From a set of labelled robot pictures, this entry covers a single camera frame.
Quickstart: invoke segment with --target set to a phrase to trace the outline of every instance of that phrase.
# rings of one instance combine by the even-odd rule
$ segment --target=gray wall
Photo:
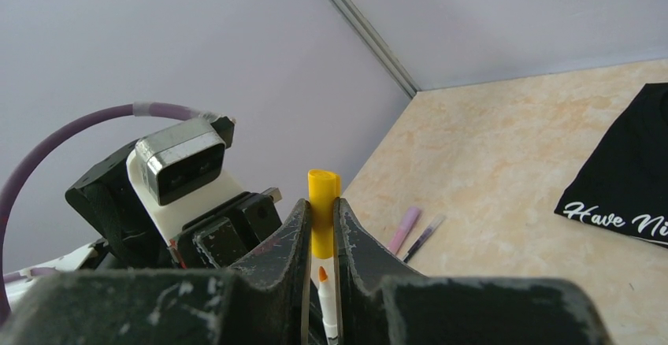
[[[423,90],[668,57],[668,0],[353,0]]]
[[[1,181],[56,127],[158,100],[236,117],[226,168],[251,190],[281,187],[285,215],[308,169],[347,184],[408,103],[327,0],[2,0],[2,18]],[[65,189],[170,123],[108,122],[52,153],[14,207],[5,271],[95,239]]]

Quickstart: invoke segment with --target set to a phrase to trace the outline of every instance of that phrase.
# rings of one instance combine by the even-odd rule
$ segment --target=pink marker
[[[401,220],[401,223],[399,223],[399,227],[397,228],[394,237],[392,237],[390,245],[388,245],[388,249],[392,252],[392,254],[397,254],[401,244],[403,244],[403,240],[406,239],[408,232],[410,232],[410,230],[413,228],[415,222],[418,221],[421,213],[422,210],[411,206],[403,215],[403,219]]]

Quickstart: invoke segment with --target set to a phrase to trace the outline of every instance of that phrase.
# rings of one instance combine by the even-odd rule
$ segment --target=black pen
[[[420,237],[415,240],[415,243],[413,243],[412,246],[410,246],[410,249],[408,252],[406,252],[406,256],[403,258],[404,263],[408,263],[411,258],[415,255],[415,253],[422,248],[422,245],[425,244],[425,241],[434,233],[436,228],[443,223],[443,220],[445,220],[444,215],[439,215],[434,218],[434,220],[429,224],[427,228],[425,228],[425,231],[420,235]]]

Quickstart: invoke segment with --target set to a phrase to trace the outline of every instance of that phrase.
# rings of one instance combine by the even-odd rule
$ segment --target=black t-shirt
[[[555,213],[668,247],[668,83],[643,87]]]

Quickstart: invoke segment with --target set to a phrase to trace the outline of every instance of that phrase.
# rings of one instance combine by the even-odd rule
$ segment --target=beige tabletop
[[[343,196],[385,244],[424,210],[399,254],[444,214],[410,262],[426,275],[561,277],[616,343],[668,343],[668,249],[553,214],[643,84],[667,80],[663,60],[419,93]]]

